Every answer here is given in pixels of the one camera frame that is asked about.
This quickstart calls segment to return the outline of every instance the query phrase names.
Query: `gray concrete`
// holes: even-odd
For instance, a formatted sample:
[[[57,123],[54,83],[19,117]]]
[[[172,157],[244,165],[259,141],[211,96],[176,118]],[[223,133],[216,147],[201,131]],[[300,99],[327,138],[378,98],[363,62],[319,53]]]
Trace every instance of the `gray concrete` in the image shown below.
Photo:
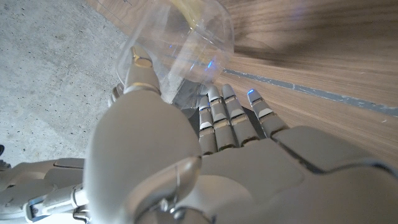
[[[84,0],[3,0],[0,27],[0,159],[83,157],[126,36]]]

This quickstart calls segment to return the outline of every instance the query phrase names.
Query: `robot finger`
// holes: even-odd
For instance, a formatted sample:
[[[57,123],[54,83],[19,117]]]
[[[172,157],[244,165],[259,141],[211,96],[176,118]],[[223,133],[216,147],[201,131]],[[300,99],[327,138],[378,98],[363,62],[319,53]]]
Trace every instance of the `robot finger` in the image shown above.
[[[203,155],[217,152],[213,118],[211,117],[210,102],[207,96],[202,97],[199,103],[199,144]]]
[[[243,147],[249,141],[259,140],[259,136],[254,130],[248,116],[243,111],[232,87],[229,84],[225,84],[223,85],[222,92],[239,146]]]
[[[248,99],[267,138],[272,138],[272,135],[276,132],[289,128],[271,110],[270,106],[264,101],[257,90],[250,90],[248,92]]]
[[[219,151],[230,147],[236,147],[235,138],[232,133],[231,124],[226,114],[223,99],[214,85],[208,92],[210,110],[214,122],[217,148]]]

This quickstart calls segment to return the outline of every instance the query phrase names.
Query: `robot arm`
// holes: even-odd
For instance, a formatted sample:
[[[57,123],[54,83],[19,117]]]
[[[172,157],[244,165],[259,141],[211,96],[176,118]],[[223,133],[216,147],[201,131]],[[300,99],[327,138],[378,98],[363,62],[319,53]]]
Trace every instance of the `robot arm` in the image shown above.
[[[124,92],[114,91],[84,171],[79,159],[0,171],[2,222],[54,213],[139,224],[398,219],[394,167],[317,129],[289,128],[256,90],[248,92],[253,120],[229,85],[222,96],[211,86],[200,100],[198,141],[183,113],[161,100],[149,56],[137,46],[132,53]]]

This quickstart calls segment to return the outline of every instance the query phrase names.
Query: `clear plastic cup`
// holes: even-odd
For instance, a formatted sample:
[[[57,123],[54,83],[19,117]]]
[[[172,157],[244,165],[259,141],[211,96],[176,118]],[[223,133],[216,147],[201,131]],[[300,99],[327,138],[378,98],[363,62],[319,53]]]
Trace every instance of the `clear plastic cup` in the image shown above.
[[[130,48],[138,44],[152,59],[162,99],[191,116],[204,87],[233,54],[230,14],[215,0],[152,0],[138,13],[116,62],[120,81],[125,83],[129,74]]]

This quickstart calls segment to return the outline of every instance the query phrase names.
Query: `wood grain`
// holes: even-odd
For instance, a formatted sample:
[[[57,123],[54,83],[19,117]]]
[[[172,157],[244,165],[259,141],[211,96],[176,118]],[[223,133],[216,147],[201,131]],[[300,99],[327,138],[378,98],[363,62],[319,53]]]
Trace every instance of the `wood grain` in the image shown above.
[[[367,149],[398,167],[398,118],[286,88],[223,73],[216,86],[229,83],[239,101],[251,108],[246,93],[255,88],[290,126],[307,125]]]
[[[396,0],[221,0],[231,13],[228,68],[398,106]]]
[[[145,0],[87,0],[129,34]],[[398,107],[398,1],[220,0],[234,22],[228,69]],[[347,139],[398,167],[398,118],[223,73],[243,106],[256,88],[289,126]]]

